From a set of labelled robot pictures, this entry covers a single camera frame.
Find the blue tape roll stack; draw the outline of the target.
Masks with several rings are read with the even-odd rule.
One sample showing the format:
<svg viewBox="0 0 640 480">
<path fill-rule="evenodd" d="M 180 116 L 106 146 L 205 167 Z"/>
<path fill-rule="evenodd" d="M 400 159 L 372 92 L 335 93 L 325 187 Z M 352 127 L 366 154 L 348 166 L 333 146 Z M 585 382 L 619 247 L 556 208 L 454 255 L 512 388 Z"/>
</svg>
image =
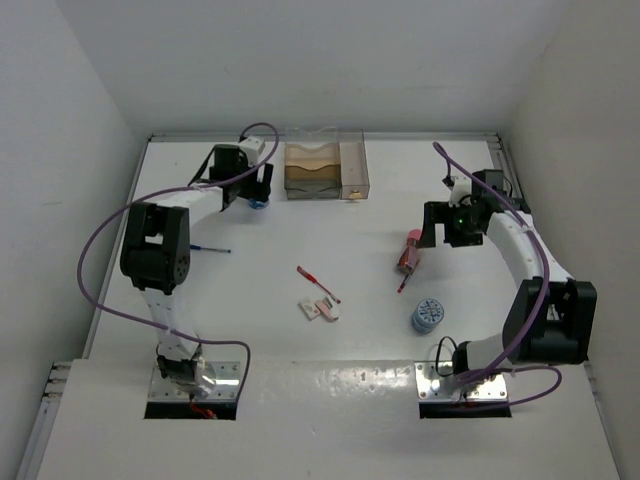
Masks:
<svg viewBox="0 0 640 480">
<path fill-rule="evenodd" d="M 249 203 L 249 206 L 254 210 L 262 210 L 269 206 L 268 200 L 262 201 L 255 198 L 250 199 L 248 203 Z"/>
</svg>

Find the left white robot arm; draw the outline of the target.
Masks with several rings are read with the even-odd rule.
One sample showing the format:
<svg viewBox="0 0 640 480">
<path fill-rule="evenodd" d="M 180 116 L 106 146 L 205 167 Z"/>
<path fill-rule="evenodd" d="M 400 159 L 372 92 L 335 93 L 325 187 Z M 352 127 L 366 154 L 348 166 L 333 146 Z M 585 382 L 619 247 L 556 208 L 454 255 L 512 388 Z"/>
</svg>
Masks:
<svg viewBox="0 0 640 480">
<path fill-rule="evenodd" d="M 273 166 L 260 159 L 264 148 L 265 141 L 254 136 L 216 144 L 185 188 L 159 200 L 136 201 L 129 209 L 121 272 L 141 292 L 151 321 L 161 326 L 156 351 L 161 376 L 196 398 L 213 392 L 216 376 L 184 303 L 191 229 L 237 198 L 254 208 L 268 204 Z"/>
</svg>

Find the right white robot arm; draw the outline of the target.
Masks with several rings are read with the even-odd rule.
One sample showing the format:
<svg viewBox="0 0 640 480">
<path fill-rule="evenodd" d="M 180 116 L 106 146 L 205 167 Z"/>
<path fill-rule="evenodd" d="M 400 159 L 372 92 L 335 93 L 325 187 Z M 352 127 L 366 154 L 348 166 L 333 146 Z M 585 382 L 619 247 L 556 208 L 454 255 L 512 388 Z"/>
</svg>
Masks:
<svg viewBox="0 0 640 480">
<path fill-rule="evenodd" d="M 435 247 L 437 226 L 443 226 L 444 241 L 453 248 L 490 240 L 517 288 L 500 333 L 456 347 L 452 363 L 457 379 L 472 383 L 500 368 L 587 361 L 595 286 L 575 279 L 554 259 L 526 201 L 505 191 L 502 171 L 448 175 L 443 182 L 450 197 L 425 203 L 419 247 Z"/>
</svg>

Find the pink cap glue stick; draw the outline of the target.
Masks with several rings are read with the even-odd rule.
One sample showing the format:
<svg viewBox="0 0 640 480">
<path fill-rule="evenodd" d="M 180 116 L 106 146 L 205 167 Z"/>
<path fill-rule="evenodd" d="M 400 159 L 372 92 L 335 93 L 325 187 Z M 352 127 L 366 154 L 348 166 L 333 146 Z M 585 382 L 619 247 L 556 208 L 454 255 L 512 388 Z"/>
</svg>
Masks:
<svg viewBox="0 0 640 480">
<path fill-rule="evenodd" d="M 406 238 L 405 245 L 396 263 L 396 270 L 403 274 L 411 274 L 417 267 L 420 260 L 418 242 L 422 231 L 420 229 L 411 230 Z"/>
</svg>

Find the transparent tiered desk organizer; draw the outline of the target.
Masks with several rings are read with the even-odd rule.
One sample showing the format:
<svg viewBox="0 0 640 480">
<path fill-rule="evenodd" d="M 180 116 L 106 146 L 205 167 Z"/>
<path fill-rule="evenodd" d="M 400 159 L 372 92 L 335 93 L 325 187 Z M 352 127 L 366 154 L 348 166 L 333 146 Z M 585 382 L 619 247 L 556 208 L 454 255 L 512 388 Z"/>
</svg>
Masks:
<svg viewBox="0 0 640 480">
<path fill-rule="evenodd" d="M 336 127 L 285 129 L 284 188 L 288 200 L 334 200 L 341 193 Z"/>
</svg>

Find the blue ballpoint pen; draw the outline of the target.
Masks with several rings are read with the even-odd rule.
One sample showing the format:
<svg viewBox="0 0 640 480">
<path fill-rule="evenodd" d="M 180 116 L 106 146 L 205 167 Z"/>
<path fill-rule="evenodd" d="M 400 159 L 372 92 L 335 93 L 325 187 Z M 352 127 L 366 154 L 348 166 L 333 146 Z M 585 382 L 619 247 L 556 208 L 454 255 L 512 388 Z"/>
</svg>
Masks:
<svg viewBox="0 0 640 480">
<path fill-rule="evenodd" d="M 204 252 L 223 253 L 223 254 L 232 253 L 232 250 L 227 248 L 205 247 L 205 246 L 195 245 L 195 244 L 191 244 L 190 249 L 193 251 L 204 251 Z"/>
</svg>

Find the red gel pen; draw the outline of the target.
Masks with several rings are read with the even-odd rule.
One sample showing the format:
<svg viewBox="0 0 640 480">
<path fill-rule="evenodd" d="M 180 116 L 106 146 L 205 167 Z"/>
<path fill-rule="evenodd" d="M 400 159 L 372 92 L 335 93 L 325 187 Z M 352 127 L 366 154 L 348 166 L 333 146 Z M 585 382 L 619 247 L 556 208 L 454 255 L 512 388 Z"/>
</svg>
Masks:
<svg viewBox="0 0 640 480">
<path fill-rule="evenodd" d="M 334 295 L 327 287 L 325 287 L 315 276 L 313 276 L 312 274 L 310 274 L 307 270 L 305 270 L 304 268 L 302 268 L 300 265 L 297 266 L 296 271 L 302 275 L 306 280 L 308 280 L 309 282 L 311 282 L 312 284 L 316 285 L 318 288 L 320 288 L 323 292 L 325 292 L 333 301 L 335 301 L 337 304 L 341 304 L 341 300 Z"/>
</svg>

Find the white eraser block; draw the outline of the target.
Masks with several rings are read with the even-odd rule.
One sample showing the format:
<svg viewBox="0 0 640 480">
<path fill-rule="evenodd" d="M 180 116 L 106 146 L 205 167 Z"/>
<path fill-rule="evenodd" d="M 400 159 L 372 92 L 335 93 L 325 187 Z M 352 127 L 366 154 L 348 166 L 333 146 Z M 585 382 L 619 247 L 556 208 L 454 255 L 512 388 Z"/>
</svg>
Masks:
<svg viewBox="0 0 640 480">
<path fill-rule="evenodd" d="M 321 315 L 321 311 L 317 305 L 308 298 L 300 300 L 298 302 L 298 306 L 309 321 L 312 321 Z"/>
</svg>

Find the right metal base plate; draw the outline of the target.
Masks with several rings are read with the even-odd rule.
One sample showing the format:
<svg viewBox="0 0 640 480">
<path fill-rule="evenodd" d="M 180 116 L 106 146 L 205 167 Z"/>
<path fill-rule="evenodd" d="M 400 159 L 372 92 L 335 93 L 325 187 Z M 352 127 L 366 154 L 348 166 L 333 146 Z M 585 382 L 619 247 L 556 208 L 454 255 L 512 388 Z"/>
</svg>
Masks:
<svg viewBox="0 0 640 480">
<path fill-rule="evenodd" d="M 483 380 L 466 382 L 453 374 L 452 362 L 414 363 L 415 382 L 421 403 L 490 403 L 508 400 L 506 380 L 494 374 Z"/>
</svg>

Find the metal base plate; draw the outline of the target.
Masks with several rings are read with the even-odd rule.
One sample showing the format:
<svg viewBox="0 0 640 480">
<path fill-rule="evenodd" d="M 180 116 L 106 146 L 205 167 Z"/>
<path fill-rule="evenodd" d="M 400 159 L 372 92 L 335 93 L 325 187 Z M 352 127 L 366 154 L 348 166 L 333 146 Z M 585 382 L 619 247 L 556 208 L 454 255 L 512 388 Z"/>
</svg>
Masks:
<svg viewBox="0 0 640 480">
<path fill-rule="evenodd" d="M 483 380 L 466 382 L 453 374 L 452 362 L 414 363 L 415 382 L 421 403 L 490 403 L 508 400 L 506 380 L 494 374 Z"/>
<path fill-rule="evenodd" d="M 147 399 L 151 402 L 187 402 L 193 396 L 197 402 L 234 401 L 241 380 L 239 362 L 210 362 L 196 366 L 195 378 L 163 378 L 158 366 L 152 371 Z"/>
</svg>

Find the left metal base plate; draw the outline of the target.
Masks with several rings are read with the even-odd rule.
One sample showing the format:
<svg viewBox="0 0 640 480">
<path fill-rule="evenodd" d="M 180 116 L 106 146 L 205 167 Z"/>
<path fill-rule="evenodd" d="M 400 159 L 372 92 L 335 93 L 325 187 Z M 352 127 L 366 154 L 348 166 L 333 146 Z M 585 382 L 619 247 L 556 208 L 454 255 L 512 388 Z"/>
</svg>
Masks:
<svg viewBox="0 0 640 480">
<path fill-rule="evenodd" d="M 197 402 L 234 401 L 241 380 L 239 362 L 210 362 L 196 366 L 195 378 L 163 378 L 158 366 L 152 371 L 147 399 L 151 402 L 187 402 L 193 396 Z"/>
</svg>

